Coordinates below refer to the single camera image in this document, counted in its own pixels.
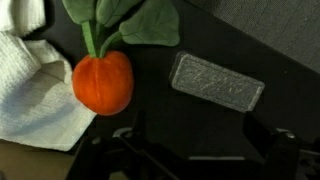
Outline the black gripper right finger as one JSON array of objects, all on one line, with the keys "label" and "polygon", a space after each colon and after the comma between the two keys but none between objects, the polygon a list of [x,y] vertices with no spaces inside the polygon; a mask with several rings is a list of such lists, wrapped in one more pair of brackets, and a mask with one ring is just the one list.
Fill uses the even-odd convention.
[{"label": "black gripper right finger", "polygon": [[264,158],[258,180],[295,180],[299,159],[299,142],[290,132],[279,132],[260,117],[247,112],[243,133]]}]

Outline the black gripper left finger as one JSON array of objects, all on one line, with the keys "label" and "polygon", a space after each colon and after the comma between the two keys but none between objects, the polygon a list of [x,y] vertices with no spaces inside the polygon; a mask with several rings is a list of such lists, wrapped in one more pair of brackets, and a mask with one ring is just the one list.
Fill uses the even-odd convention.
[{"label": "black gripper left finger", "polygon": [[145,132],[146,113],[138,111],[133,125],[119,129],[112,139],[83,140],[65,180],[109,180],[115,172],[123,172],[129,180],[138,180]]}]

